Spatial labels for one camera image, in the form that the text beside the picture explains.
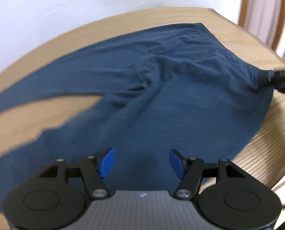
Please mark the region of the dark blue pants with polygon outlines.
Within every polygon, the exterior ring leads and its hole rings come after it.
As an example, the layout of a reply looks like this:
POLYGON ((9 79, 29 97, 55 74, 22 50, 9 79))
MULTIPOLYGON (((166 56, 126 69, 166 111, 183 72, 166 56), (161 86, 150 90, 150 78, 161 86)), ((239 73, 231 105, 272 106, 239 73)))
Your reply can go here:
POLYGON ((121 35, 65 55, 0 93, 0 112, 74 94, 102 99, 62 127, 0 157, 6 194, 52 161, 112 147, 111 190, 173 190, 169 151, 233 159, 264 121, 273 71, 226 49, 201 23, 121 35))

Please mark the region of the wooden door frame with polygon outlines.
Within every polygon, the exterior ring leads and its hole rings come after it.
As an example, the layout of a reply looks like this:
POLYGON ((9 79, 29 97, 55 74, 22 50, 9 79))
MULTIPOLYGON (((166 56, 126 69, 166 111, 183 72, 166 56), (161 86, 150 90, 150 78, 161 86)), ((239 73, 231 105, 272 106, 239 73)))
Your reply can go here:
POLYGON ((285 0, 241 0, 238 25, 285 60, 285 0))

